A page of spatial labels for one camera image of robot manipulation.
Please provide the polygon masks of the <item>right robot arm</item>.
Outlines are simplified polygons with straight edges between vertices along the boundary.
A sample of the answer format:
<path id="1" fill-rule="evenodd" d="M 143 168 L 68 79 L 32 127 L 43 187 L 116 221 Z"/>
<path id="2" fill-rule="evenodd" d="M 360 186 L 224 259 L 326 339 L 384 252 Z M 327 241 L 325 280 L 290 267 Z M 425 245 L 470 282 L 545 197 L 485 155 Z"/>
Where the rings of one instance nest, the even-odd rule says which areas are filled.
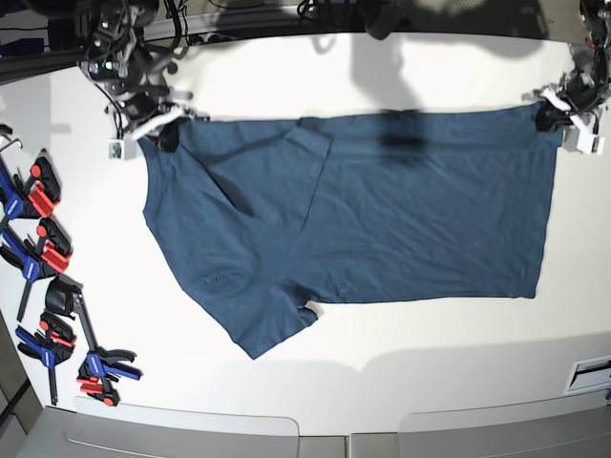
<path id="1" fill-rule="evenodd" d="M 144 37 L 161 4 L 174 26 L 167 46 L 149 43 Z M 168 82 L 188 54 L 186 3 L 102 1 L 95 19 L 79 67 L 106 99 L 104 113 L 114 127 L 110 156 L 125 157 L 127 144 L 142 139 L 162 152 L 174 153 L 179 126 L 199 117 L 189 106 L 193 93 Z"/>

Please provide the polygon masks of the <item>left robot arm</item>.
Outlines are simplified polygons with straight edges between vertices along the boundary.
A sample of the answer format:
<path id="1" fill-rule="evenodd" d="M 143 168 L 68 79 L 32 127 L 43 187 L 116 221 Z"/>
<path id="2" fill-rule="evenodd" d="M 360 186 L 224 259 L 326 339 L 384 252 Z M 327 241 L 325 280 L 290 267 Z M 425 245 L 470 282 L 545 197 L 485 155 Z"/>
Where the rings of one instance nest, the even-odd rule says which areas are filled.
<path id="1" fill-rule="evenodd" d="M 587 30 L 587 49 L 558 84 L 538 92 L 543 100 L 535 122 L 540 132 L 592 115 L 610 98 L 610 3 L 581 1 L 579 19 Z"/>

